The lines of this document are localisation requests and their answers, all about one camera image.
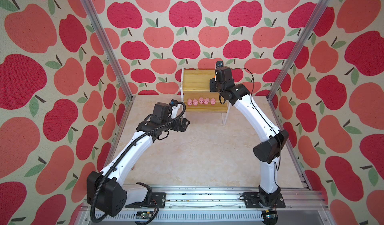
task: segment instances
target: wall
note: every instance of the wall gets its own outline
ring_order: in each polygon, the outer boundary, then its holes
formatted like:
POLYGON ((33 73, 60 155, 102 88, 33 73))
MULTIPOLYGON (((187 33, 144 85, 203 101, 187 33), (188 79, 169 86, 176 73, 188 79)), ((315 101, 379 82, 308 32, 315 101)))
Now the wall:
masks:
MULTIPOLYGON (((99 19, 106 31, 119 36, 120 43, 112 46, 133 94, 177 94, 182 66, 213 69, 216 61, 224 60, 231 68, 250 69, 254 93, 264 96, 318 2, 105 1, 99 19)), ((298 64, 307 59, 308 51, 303 51, 298 64)), ((234 77, 252 89, 248 72, 235 70, 234 77)))
POLYGON ((79 0, 0 7, 0 224, 73 224, 125 96, 79 0))
POLYGON ((307 40, 310 59, 277 92, 300 165, 338 225, 384 224, 382 2, 331 0, 331 29, 307 40))

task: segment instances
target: beige floor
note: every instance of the beige floor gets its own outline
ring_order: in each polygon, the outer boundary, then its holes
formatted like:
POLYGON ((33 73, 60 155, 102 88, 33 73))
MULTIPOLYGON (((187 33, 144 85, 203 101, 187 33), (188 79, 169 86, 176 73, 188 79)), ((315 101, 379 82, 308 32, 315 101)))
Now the beige floor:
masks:
MULTIPOLYGON (((156 102, 169 103, 180 96, 136 96, 115 156, 132 138, 136 127, 153 111, 156 102)), ((275 122, 265 97, 255 97, 265 114, 275 122)), ((260 140, 246 118, 232 107, 226 126, 221 113, 187 113, 190 125, 185 132, 170 131, 155 141, 139 158, 126 184, 246 186, 260 183, 259 161, 252 152, 260 140)), ((278 173, 281 187, 302 187, 291 157, 284 147, 278 173)))

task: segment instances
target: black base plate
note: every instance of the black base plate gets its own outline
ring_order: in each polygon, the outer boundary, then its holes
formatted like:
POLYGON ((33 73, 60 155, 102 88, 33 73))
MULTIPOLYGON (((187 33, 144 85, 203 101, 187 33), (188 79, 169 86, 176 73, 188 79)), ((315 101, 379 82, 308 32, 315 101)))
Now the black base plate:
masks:
MULTIPOLYGON (((255 200, 258 200, 258 198, 257 198, 258 194, 259 194, 258 192, 245 192, 245 193, 243 193, 244 196, 254 198, 255 200)), ((279 197, 277 198, 277 202, 276 202, 276 208, 285 208, 284 200, 283 201, 280 200, 282 198, 283 198, 283 196, 281 194, 279 194, 279 197)), ((264 208, 258 202, 252 203, 251 201, 247 201, 247 202, 245 201, 245 207, 246 208, 264 208)))
MULTIPOLYGON (((154 192, 152 193, 152 199, 156 201, 156 204, 159 208, 164 208, 166 204, 166 193, 165 192, 154 192)), ((129 204, 126 205, 125 208, 141 208, 141 206, 129 204)))

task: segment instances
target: white arm segment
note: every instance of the white arm segment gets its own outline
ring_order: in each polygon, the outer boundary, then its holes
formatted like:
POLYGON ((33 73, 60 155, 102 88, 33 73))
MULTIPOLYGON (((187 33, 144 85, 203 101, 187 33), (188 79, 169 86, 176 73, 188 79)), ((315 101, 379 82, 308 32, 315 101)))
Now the white arm segment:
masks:
MULTIPOLYGON (((279 133, 279 128, 273 124, 273 122, 271 122, 264 112, 257 106, 252 96, 243 96, 234 106, 247 118, 262 142, 269 140, 269 136, 276 136, 276 134, 279 133)), ((270 164, 260 161, 260 187, 269 194, 277 189, 275 182, 277 180, 275 164, 279 162, 279 159, 279 157, 276 157, 270 164)))

